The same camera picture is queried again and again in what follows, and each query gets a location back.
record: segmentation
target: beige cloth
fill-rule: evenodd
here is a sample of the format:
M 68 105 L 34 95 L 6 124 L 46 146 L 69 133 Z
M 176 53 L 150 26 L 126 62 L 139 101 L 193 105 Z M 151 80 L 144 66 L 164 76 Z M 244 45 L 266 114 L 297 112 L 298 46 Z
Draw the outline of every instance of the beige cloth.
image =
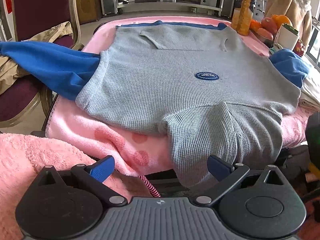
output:
M 58 26 L 52 27 L 50 30 L 33 36 L 28 39 L 28 41 L 54 42 L 57 38 L 61 38 L 64 35 L 70 35 L 72 33 L 71 23 L 64 22 Z M 11 87 L 17 78 L 28 74 L 29 73 L 27 71 L 18 66 L 11 58 L 7 56 L 0 56 L 0 95 Z
M 300 38 L 307 48 L 311 39 L 312 17 L 310 0 L 267 0 L 265 16 L 286 15 L 294 28 L 300 31 Z
M 314 67 L 302 82 L 299 104 L 306 109 L 320 111 L 320 73 Z

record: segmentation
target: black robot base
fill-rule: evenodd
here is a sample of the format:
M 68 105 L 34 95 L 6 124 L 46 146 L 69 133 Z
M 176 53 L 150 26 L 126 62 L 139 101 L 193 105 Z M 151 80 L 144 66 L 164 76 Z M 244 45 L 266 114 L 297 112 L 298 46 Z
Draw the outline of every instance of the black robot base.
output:
M 134 197 L 102 182 L 115 162 L 45 166 L 16 208 L 25 240 L 245 240 L 298 239 L 306 209 L 274 165 L 253 171 L 214 155 L 208 170 L 220 181 L 197 197 Z

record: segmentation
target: metal screw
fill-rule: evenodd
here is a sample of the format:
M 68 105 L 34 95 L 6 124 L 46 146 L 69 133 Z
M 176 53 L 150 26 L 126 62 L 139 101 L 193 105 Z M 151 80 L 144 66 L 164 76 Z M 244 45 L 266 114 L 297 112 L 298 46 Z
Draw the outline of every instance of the metal screw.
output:
M 208 196 L 200 196 L 196 198 L 196 201 L 200 204 L 209 204 L 211 203 L 212 199 Z
M 113 204 L 121 204 L 124 202 L 124 197 L 121 196 L 113 196 L 109 198 L 109 201 Z

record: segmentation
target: tile floor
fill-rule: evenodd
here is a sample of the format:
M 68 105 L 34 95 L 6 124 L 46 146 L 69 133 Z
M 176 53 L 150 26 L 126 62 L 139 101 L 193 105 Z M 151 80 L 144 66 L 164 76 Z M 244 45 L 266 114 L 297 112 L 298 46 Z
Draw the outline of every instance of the tile floor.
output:
M 136 18 L 144 16 L 196 16 L 196 17 L 212 17 L 206 14 L 193 14 L 189 12 L 180 11 L 143 11 L 143 12 L 125 12 L 122 15 L 113 17 L 102 18 L 97 22 L 87 23 L 80 26 L 81 29 L 81 43 L 86 45 L 91 39 L 93 31 L 101 24 L 105 22 L 111 22 L 114 20 L 120 20 L 125 18 Z M 36 109 L 25 120 L 13 127 L 0 128 L 1 132 L 5 133 L 20 133 L 30 134 L 32 131 L 40 131 L 44 123 L 45 115 L 42 111 L 41 103 L 38 104 Z

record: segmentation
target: yellow bottle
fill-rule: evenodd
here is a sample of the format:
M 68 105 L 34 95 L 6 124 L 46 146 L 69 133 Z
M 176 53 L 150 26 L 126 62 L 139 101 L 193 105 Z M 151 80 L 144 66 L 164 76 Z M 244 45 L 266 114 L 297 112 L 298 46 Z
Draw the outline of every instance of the yellow bottle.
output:
M 257 0 L 235 0 L 231 27 L 243 36 L 249 35 L 250 22 Z

